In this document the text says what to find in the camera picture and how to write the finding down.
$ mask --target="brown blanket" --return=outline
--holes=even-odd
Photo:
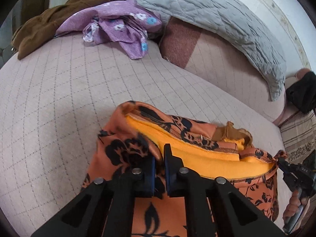
[[[114,0],[68,0],[64,5],[47,9],[29,19],[12,37],[11,45],[19,51],[18,59],[23,59],[52,39],[59,26],[74,13],[110,1]]]

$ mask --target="striped fabric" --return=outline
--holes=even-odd
[[[314,111],[307,115],[298,113],[280,129],[289,161],[294,164],[302,163],[315,146],[316,116]]]

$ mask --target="orange cloth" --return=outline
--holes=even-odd
[[[269,219],[276,220],[277,159],[284,152],[272,157],[254,148],[251,134],[233,128],[231,122],[218,127],[166,115],[142,102],[122,103],[100,131],[83,188],[97,177],[111,180],[137,167],[148,153],[162,164],[165,143],[170,143],[184,166],[207,178],[224,176]],[[163,174],[158,172],[155,197],[135,201],[132,235],[185,237],[185,225],[184,198],[169,198]]]

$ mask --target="purple floral fabric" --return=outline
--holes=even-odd
[[[157,32],[161,27],[160,19],[135,0],[112,1],[75,13],[56,35],[83,31],[85,42],[119,42],[131,59],[139,59],[147,54],[147,32]]]

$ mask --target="black cloth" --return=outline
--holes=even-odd
[[[286,98],[301,112],[309,113],[316,108],[316,75],[310,71],[286,89]]]

